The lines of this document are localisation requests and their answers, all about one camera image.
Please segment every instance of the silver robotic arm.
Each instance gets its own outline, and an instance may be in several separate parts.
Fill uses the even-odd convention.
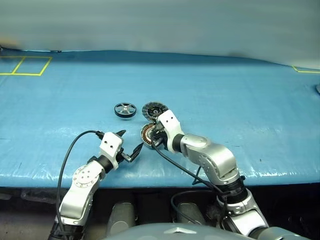
[[[184,134],[171,110],[157,118],[155,129],[165,132],[166,147],[170,152],[182,153],[202,167],[209,181],[227,194],[226,216],[222,224],[224,229],[250,236],[254,231],[269,227],[252,193],[245,188],[236,158],[228,148],[202,136]],[[222,195],[217,197],[217,201],[223,208]]]
[[[83,238],[84,226],[93,203],[93,196],[100,182],[112,169],[117,169],[123,160],[132,162],[140,153],[143,144],[139,144],[132,155],[123,152],[122,135],[125,130],[106,132],[100,144],[100,156],[93,156],[86,165],[79,167],[72,176],[72,184],[64,196],[60,208],[63,230],[58,224],[58,216],[52,227],[48,240],[80,240]]]

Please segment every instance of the black cable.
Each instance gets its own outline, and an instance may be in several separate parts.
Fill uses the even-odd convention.
[[[227,196],[224,196],[223,197],[223,208],[222,208],[222,214],[221,214],[221,218],[220,218],[220,221],[219,221],[219,226],[221,229],[225,229],[224,227],[224,221],[226,220],[226,218],[228,217],[227,215],[227,211],[228,211],[228,197]]]
[[[155,144],[155,140],[154,140],[154,132],[152,131],[150,133],[150,140],[151,140],[151,145],[152,147],[156,150],[156,152],[163,157],[165,160],[167,160],[169,163],[175,165],[178,169],[184,171],[186,174],[190,175],[191,177],[193,177],[194,179],[198,180],[200,183],[206,185],[208,188],[210,189],[214,189],[216,190],[219,194],[223,195],[224,192],[222,192],[216,185],[212,184],[211,182],[205,181],[203,180],[201,177],[198,177],[197,175],[193,174],[192,172],[190,172],[189,170],[187,170],[186,168],[184,168],[183,166],[181,166],[180,164],[178,164],[177,162],[173,161],[170,157],[166,156],[164,153],[162,153]]]
[[[183,216],[185,219],[189,220],[190,222],[192,222],[193,224],[200,224],[199,222],[195,221],[194,219],[192,219],[191,217],[189,217],[188,215],[184,214],[182,211],[179,210],[179,208],[175,205],[175,198],[180,196],[180,195],[184,195],[184,194],[189,194],[189,193],[212,193],[212,190],[190,190],[190,191],[182,191],[182,192],[178,192],[175,195],[173,195],[170,199],[170,203],[172,208],[176,211],[177,214]]]
[[[201,170],[201,166],[198,167],[198,170],[196,171],[196,174],[195,174],[196,176],[199,176],[200,170]],[[192,182],[192,185],[197,185],[200,183],[201,183],[200,181],[198,181],[197,179],[194,179]]]
[[[84,131],[83,133],[80,133],[74,140],[73,142],[70,144],[68,151],[66,152],[65,156],[64,156],[64,160],[63,163],[61,165],[61,170],[60,170],[60,174],[59,174],[59,179],[58,179],[58,186],[56,189],[56,203],[55,203],[55,211],[56,211],[56,218],[58,220],[58,224],[59,224],[59,228],[60,228],[60,232],[64,232],[65,228],[64,225],[62,223],[61,220],[61,215],[60,215],[60,211],[59,211],[59,206],[60,206],[60,190],[61,190],[61,182],[62,182],[62,176],[64,174],[64,169],[68,160],[68,157],[70,155],[70,152],[72,150],[72,148],[74,147],[76,141],[81,138],[83,135],[85,134],[89,134],[89,133],[93,133],[96,134],[98,137],[100,137],[101,133],[100,131],[94,131],[94,130],[88,130],[88,131]],[[63,238],[65,240],[68,240],[66,235],[63,235]]]

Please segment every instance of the gray wall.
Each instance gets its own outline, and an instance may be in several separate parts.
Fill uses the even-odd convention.
[[[0,45],[243,56],[320,69],[320,0],[1,0]]]

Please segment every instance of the metal cylinder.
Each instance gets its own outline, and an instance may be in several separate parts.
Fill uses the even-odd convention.
[[[276,226],[269,227],[263,230],[257,239],[258,240],[308,240],[308,238],[305,238],[291,231],[288,231],[281,227],[276,227]]]
[[[204,219],[204,216],[202,215],[202,213],[200,212],[198,206],[195,203],[193,203],[193,202],[181,202],[178,205],[178,209],[182,213],[187,215],[188,217],[190,217],[193,220],[195,220],[197,223],[199,223],[201,225],[206,225],[206,221]],[[193,224],[191,221],[189,221],[188,219],[184,218],[179,213],[177,213],[176,221],[177,221],[177,223],[181,223],[181,224]]]
[[[130,202],[116,203],[106,227],[106,236],[112,236],[123,232],[136,225],[135,208]]]

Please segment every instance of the yellow tape line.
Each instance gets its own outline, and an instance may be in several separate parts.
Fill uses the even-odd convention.
[[[320,71],[304,71],[304,70],[298,70],[295,66],[291,66],[297,73],[302,74],[320,74]]]
[[[16,75],[16,76],[41,76],[52,60],[52,56],[0,56],[0,58],[21,58],[20,62],[15,66],[12,72],[0,72],[0,75]],[[20,65],[25,59],[48,59],[44,67],[39,73],[16,73]]]

